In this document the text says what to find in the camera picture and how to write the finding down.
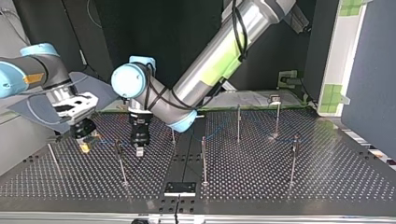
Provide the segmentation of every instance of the perforated metal table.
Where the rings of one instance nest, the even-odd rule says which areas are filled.
[[[65,139],[53,144],[59,169],[46,149],[0,178],[0,216],[25,212],[133,214],[180,218],[396,217],[396,174],[381,160],[311,109],[242,111],[237,143],[236,111],[206,112],[172,143],[171,130],[155,119],[143,158],[129,144],[126,114],[95,119],[103,136],[89,155]],[[292,137],[301,152],[290,183]],[[206,137],[208,186],[203,186],[201,139]],[[129,187],[124,187],[114,152],[126,150]],[[196,183],[196,196],[169,198],[170,182]]]

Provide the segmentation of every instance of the metal rod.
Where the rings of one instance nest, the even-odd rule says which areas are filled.
[[[293,140],[293,165],[291,166],[291,177],[290,177],[290,188],[293,186],[293,179],[294,179],[294,170],[295,170],[295,163],[297,160],[297,156],[300,153],[300,135],[295,134]]]
[[[207,182],[207,175],[206,175],[206,146],[205,146],[206,140],[205,140],[205,137],[202,137],[201,144],[202,144],[202,157],[204,160],[204,183],[203,183],[203,185],[207,186],[209,183]]]
[[[55,162],[55,165],[56,165],[56,168],[58,169],[59,175],[62,176],[61,167],[59,166],[58,159],[56,159],[56,156],[55,156],[55,153],[53,151],[52,145],[50,143],[48,143],[47,146],[49,147],[50,155],[51,155],[53,161]]]
[[[47,146],[49,147],[49,152],[50,152],[50,155],[52,156],[53,161],[55,162],[55,164],[58,165],[58,160],[56,159],[56,156],[55,156],[55,153],[53,152],[51,144],[48,143]]]
[[[128,181],[126,180],[126,174],[125,174],[125,170],[124,170],[123,162],[122,162],[122,159],[121,159],[121,158],[120,158],[120,166],[121,166],[121,170],[122,170],[122,177],[123,177],[123,179],[124,179],[123,185],[124,185],[124,186],[127,186],[127,185],[129,185],[129,183],[128,183]]]
[[[279,115],[280,115],[280,104],[277,105],[277,111],[276,111],[276,128],[275,128],[276,136],[278,136],[278,131],[279,131]]]
[[[172,143],[175,144],[176,140],[175,140],[175,130],[172,129]]]
[[[294,182],[294,170],[296,165],[296,152],[293,152],[293,165],[291,166],[291,177],[290,177],[290,188],[293,186]]]
[[[241,132],[240,132],[240,126],[241,126],[241,106],[238,105],[238,137],[237,137],[237,142],[239,143],[241,141]]]
[[[125,174],[125,170],[124,170],[124,166],[123,166],[123,162],[122,162],[122,150],[121,150],[121,147],[120,147],[120,139],[116,140],[115,149],[116,149],[117,157],[119,158],[120,168],[121,168],[121,172],[122,172],[122,178],[123,178],[122,185],[124,187],[126,187],[126,186],[129,186],[129,183],[128,183],[128,180],[126,179],[126,174]]]

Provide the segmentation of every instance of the black wall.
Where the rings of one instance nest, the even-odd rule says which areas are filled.
[[[32,44],[51,43],[69,72],[82,71],[109,80],[113,66],[103,32],[88,16],[87,0],[14,0],[14,5]],[[90,9],[99,21],[93,1]],[[83,64],[80,50],[89,66]]]
[[[311,23],[315,3],[316,0],[296,3]],[[310,34],[297,35],[284,21],[272,25],[251,46],[247,60],[231,77],[231,83],[238,90],[274,90],[280,71],[304,72],[309,40]]]
[[[304,84],[309,94],[316,100],[320,96],[338,3],[339,1],[335,0],[318,0],[316,3],[304,70]]]
[[[220,27],[222,0],[96,0],[114,67],[151,56],[171,88]]]

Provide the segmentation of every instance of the sticker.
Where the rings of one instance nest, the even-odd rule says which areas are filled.
[[[243,34],[240,34],[240,40],[244,44]],[[235,35],[231,31],[218,49],[210,56],[209,65],[201,76],[208,86],[215,86],[221,77],[229,78],[241,64],[238,60],[240,55],[239,48],[236,44]]]
[[[361,11],[362,0],[342,0],[340,16],[357,16]]]
[[[44,73],[37,73],[37,74],[32,74],[32,75],[27,75],[26,77],[23,78],[23,81],[26,84],[32,84],[41,81],[43,78]]]
[[[320,101],[320,113],[336,113],[341,103],[342,85],[326,84]]]

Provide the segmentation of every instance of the robotic arm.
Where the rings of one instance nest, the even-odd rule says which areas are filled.
[[[232,13],[172,90],[153,76],[154,59],[131,57],[129,63],[114,71],[111,82],[117,94],[133,99],[130,106],[133,129],[149,126],[150,116],[143,116],[143,112],[149,114],[147,111],[177,132],[189,129],[197,116],[199,102],[240,65],[242,52],[236,39],[242,39],[246,47],[250,47],[271,24],[279,23],[294,3],[295,0],[243,1],[237,8],[237,16],[245,27],[235,24]],[[140,130],[143,132],[133,133],[132,143],[143,147],[149,143],[149,128]]]
[[[51,44],[33,45],[21,50],[21,57],[0,58],[0,98],[20,94],[41,86],[61,120],[47,122],[30,107],[32,114],[46,124],[67,123],[71,135],[77,139],[84,153],[96,135],[96,126],[88,116],[94,112],[98,98],[89,92],[77,93],[64,63]]]

